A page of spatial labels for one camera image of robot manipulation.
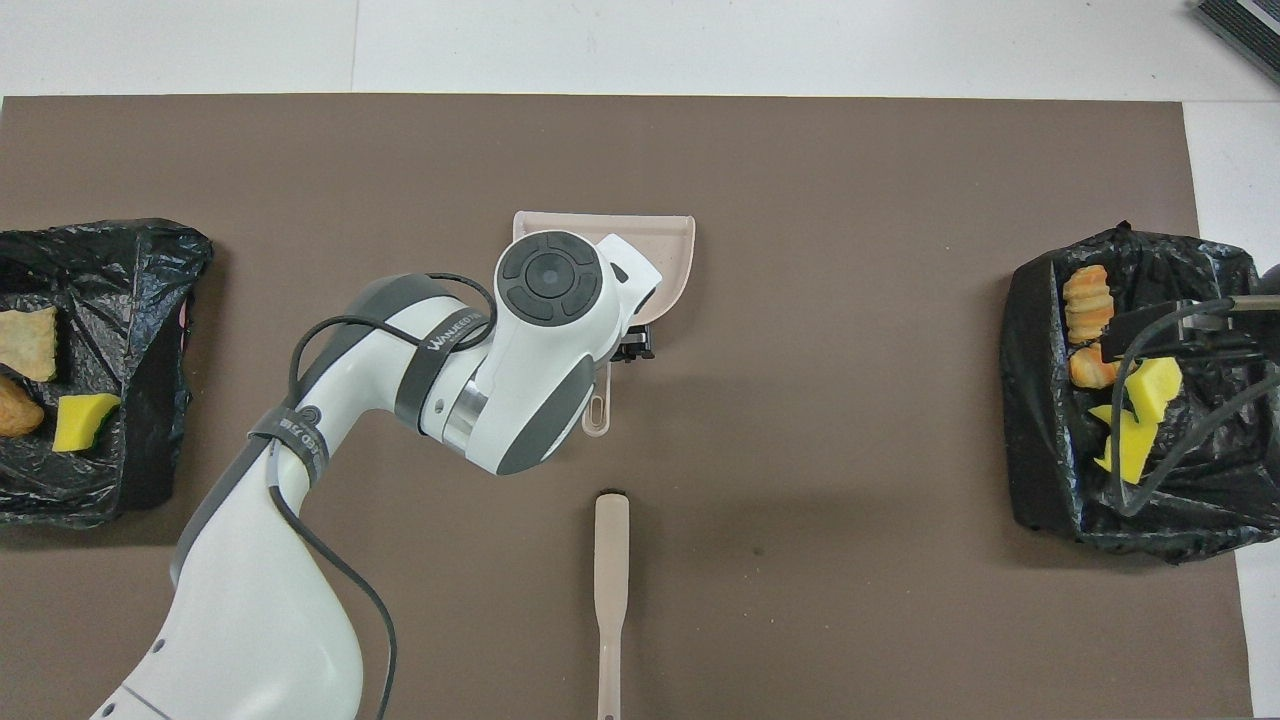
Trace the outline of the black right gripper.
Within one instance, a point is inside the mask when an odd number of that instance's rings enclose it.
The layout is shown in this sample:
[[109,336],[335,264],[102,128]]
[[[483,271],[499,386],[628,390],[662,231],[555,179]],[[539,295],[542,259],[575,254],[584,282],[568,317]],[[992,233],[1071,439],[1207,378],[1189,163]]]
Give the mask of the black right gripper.
[[1156,304],[1110,320],[1110,359],[1280,363],[1280,293]]

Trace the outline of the croissant piece with pale side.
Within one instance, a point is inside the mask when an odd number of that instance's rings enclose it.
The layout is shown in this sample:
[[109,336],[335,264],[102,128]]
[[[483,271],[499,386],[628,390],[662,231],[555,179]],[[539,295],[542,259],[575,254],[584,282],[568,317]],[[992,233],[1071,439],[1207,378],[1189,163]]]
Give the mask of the croissant piece with pale side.
[[1098,340],[1115,315],[1114,299],[1102,265],[1075,270],[1062,287],[1066,341],[1083,345]]

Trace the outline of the beige plastic dustpan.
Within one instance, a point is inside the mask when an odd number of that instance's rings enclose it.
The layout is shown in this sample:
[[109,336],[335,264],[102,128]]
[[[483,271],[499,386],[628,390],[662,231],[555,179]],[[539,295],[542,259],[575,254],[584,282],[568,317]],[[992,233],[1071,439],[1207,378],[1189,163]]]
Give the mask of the beige plastic dustpan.
[[695,250],[696,223],[692,217],[617,215],[562,211],[515,214],[512,240],[539,231],[568,231],[598,243],[617,234],[662,274],[655,295],[637,311],[631,325],[653,323],[676,305],[689,282]]

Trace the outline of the notched yellow sponge piece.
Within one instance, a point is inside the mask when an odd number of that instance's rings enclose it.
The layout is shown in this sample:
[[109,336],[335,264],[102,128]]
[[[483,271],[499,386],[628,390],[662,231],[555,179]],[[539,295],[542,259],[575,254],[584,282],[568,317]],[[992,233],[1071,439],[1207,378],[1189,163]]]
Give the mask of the notched yellow sponge piece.
[[[1091,407],[1089,414],[1108,427],[1111,424],[1111,405],[1101,405],[1098,407]],[[1142,473],[1144,471],[1147,460],[1152,448],[1155,447],[1155,439],[1158,434],[1160,420],[1140,420],[1133,411],[1121,410],[1120,413],[1120,432],[1119,432],[1119,452],[1120,452],[1120,478],[1133,486],[1140,482]],[[1093,462],[1106,471],[1112,469],[1112,450],[1110,448],[1110,437],[1103,442],[1103,452],[1100,457],[1093,457]]]

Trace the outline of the beige brush with black bristles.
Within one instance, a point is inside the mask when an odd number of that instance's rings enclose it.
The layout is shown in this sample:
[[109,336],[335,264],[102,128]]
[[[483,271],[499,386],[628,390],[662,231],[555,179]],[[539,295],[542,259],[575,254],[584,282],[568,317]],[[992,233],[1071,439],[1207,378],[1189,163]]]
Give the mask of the beige brush with black bristles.
[[630,509],[608,489],[595,501],[593,598],[599,632],[596,720],[621,720],[621,642],[628,606]]

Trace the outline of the small yellow sponge wedge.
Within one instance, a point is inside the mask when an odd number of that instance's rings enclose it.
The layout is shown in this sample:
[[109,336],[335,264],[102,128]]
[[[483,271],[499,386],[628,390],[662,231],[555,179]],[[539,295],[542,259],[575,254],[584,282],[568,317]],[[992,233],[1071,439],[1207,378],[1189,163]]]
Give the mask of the small yellow sponge wedge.
[[111,393],[61,396],[51,450],[63,454],[91,448],[108,415],[120,402],[122,398]]

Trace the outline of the pale torn bread chunk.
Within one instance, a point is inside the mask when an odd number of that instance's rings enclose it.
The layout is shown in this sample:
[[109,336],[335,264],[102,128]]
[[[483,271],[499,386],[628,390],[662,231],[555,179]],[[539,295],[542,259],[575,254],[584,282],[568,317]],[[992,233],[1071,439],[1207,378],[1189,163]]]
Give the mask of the pale torn bread chunk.
[[50,382],[58,373],[58,310],[0,311],[0,365],[28,380]]

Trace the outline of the brown bread roll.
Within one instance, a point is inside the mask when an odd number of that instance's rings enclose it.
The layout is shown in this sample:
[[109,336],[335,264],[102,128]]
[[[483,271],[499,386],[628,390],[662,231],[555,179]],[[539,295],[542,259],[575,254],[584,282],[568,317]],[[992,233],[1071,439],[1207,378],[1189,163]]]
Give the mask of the brown bread roll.
[[44,419],[45,411],[26,389],[0,374],[0,437],[28,436],[44,423]]

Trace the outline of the black bag lined bin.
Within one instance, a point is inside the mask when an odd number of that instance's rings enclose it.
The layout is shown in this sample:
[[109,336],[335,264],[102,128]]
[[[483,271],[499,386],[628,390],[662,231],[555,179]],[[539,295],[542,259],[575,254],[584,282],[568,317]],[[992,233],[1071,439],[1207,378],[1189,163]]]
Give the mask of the black bag lined bin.
[[[1176,359],[1183,386],[1160,423],[1140,482],[1120,478],[1125,380],[1147,357],[1121,363],[1115,383],[1071,383],[1062,287],[1102,265],[1115,315],[1175,300],[1280,293],[1243,249],[1121,223],[1018,268],[998,343],[1009,491],[1016,521],[1111,553],[1188,562],[1280,539],[1280,363]],[[1091,407],[1111,405],[1110,427]],[[1110,439],[1112,469],[1093,462]]]
[[[212,245],[164,219],[0,231],[0,311],[58,310],[58,373],[28,380],[45,411],[31,434],[0,437],[0,525],[86,528],[172,496],[186,432],[186,310]],[[91,448],[51,450],[58,400],[122,398]]]

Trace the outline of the large brown table mat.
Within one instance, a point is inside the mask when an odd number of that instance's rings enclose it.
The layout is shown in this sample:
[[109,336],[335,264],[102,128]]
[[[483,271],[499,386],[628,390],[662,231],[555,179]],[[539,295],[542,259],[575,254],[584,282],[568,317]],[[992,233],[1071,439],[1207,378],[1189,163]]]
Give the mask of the large brown table mat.
[[145,655],[191,512],[297,338],[403,272],[489,282],[512,217],[696,220],[613,427],[498,478],[362,418],[303,519],[389,605],[389,720],[596,708],[593,505],[625,489],[634,720],[1252,712],[1231,556],[1020,528],[1012,272],[1129,220],[1196,234],[1175,104],[767,97],[8,97],[0,229],[160,217],[215,242],[170,501],[0,528],[0,720],[84,720]]

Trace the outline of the grey ribbed panel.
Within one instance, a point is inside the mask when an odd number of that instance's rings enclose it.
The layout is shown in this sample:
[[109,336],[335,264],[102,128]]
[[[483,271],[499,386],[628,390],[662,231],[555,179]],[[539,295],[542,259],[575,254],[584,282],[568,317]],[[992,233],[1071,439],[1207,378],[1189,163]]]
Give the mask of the grey ribbed panel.
[[1280,0],[1198,0],[1194,17],[1280,86]]

